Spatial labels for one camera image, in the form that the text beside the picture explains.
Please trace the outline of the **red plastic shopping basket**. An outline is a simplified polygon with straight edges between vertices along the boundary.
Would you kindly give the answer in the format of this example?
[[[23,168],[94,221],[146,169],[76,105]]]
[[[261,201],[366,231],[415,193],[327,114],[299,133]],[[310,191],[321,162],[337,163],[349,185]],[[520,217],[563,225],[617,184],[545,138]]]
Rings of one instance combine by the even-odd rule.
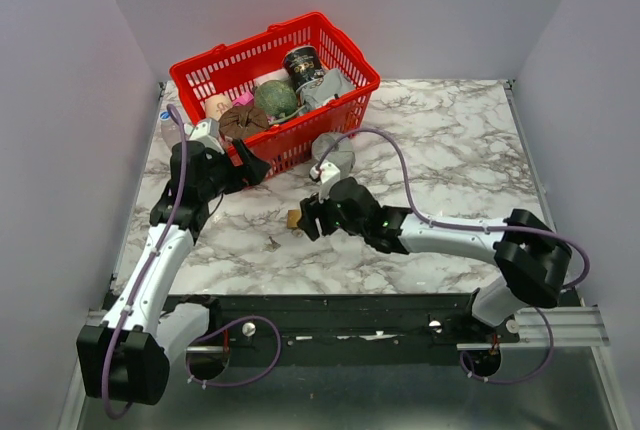
[[[276,23],[174,64],[169,74],[191,122],[219,126],[281,173],[311,157],[316,138],[360,126],[380,76],[320,12]]]

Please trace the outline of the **grey wrapped bundle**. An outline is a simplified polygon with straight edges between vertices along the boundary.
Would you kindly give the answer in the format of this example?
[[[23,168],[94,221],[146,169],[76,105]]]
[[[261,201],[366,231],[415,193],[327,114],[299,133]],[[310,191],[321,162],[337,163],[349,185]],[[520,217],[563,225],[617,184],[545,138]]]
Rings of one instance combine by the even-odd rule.
[[[328,70],[319,79],[302,86],[299,97],[307,112],[316,110],[353,91],[355,85],[338,69]]]

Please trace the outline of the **pink small box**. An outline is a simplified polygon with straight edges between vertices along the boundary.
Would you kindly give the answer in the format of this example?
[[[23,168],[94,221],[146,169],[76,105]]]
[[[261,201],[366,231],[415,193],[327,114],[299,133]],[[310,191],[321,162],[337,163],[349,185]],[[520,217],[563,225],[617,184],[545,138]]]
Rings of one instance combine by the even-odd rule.
[[[234,106],[244,106],[244,105],[248,105],[248,104],[252,103],[253,100],[254,100],[254,95],[250,91],[247,91],[247,92],[241,94],[239,97],[237,97],[233,101],[233,105]]]

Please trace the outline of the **black printed can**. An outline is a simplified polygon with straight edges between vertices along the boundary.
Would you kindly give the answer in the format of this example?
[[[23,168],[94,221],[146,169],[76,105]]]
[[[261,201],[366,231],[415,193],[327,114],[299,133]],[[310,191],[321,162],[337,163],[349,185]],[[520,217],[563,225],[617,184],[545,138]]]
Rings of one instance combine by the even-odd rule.
[[[283,68],[289,75],[296,94],[304,86],[323,79],[326,74],[318,52],[312,45],[299,46],[287,52]]]

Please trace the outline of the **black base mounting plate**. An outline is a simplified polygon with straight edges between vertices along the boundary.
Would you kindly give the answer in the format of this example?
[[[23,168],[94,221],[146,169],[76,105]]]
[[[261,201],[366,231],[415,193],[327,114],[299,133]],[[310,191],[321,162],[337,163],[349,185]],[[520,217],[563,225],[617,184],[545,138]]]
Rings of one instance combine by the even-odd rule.
[[[519,342],[516,331],[471,316],[469,293],[381,295],[173,295],[167,315],[183,303],[212,312],[215,330],[237,318],[259,316],[248,337],[229,331],[234,367],[453,365],[459,345],[487,350]]]

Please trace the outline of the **clear plastic water bottle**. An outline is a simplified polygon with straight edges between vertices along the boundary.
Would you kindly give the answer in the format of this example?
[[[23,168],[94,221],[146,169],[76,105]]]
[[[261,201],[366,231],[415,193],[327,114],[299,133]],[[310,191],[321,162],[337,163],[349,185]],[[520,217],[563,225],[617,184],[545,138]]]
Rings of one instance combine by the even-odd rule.
[[[159,115],[160,133],[166,147],[172,150],[173,146],[181,142],[181,133],[177,123],[171,117],[169,111],[162,111]]]

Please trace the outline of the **green round melon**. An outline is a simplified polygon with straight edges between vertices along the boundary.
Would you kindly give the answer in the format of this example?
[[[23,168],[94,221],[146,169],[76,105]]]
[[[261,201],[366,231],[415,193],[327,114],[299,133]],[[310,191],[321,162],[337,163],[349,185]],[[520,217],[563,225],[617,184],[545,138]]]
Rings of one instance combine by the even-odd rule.
[[[269,80],[259,85],[254,93],[255,106],[268,117],[284,118],[298,109],[298,100],[293,88],[280,80]]]

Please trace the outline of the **brown fabric pouch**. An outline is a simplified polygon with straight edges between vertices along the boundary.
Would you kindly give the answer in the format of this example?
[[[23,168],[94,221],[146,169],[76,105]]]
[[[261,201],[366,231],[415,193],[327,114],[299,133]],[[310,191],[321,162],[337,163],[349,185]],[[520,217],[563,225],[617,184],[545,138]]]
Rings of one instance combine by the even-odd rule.
[[[234,106],[219,120],[220,135],[227,141],[245,140],[269,128],[266,113],[253,104]]]

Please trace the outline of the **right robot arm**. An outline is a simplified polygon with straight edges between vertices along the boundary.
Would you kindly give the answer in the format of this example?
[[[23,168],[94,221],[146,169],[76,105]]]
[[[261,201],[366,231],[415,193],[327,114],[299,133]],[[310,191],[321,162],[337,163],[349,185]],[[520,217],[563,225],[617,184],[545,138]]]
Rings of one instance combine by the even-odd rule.
[[[572,257],[569,245],[527,210],[497,220],[434,221],[380,204],[352,177],[301,200],[300,211],[298,226],[312,241],[342,230],[385,254],[437,253],[495,265],[499,277],[472,296],[459,320],[474,342],[522,308],[556,307]]]

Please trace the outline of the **brass padlock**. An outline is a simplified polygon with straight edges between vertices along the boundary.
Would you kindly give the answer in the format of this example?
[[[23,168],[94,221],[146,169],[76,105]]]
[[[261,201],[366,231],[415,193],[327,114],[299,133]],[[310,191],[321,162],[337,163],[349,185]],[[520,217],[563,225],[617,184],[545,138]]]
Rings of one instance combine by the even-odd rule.
[[[289,229],[296,229],[298,222],[301,218],[301,211],[299,209],[292,209],[287,212],[286,225]]]

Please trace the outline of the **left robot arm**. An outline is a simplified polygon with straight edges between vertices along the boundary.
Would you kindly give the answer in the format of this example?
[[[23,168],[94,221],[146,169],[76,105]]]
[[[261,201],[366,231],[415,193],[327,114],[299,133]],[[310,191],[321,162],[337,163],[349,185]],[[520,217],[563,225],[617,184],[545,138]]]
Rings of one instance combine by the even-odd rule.
[[[76,340],[88,396],[104,403],[155,405],[166,389],[172,364],[196,341],[214,343],[222,330],[208,304],[182,303],[163,312],[178,269],[221,195],[261,183],[269,163],[241,140],[233,147],[239,165],[217,144],[175,145],[170,178],[150,213],[143,253],[125,289],[97,325],[84,326]]]

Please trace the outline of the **grey taped cylinder roll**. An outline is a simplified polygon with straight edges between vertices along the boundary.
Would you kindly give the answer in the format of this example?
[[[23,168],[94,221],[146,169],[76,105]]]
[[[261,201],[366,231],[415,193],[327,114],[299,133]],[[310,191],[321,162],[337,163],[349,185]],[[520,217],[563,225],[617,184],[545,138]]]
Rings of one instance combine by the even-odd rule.
[[[338,132],[319,135],[311,145],[312,159],[315,163],[330,162],[339,170],[342,178],[347,178],[355,165],[355,150],[349,138],[340,140]]]

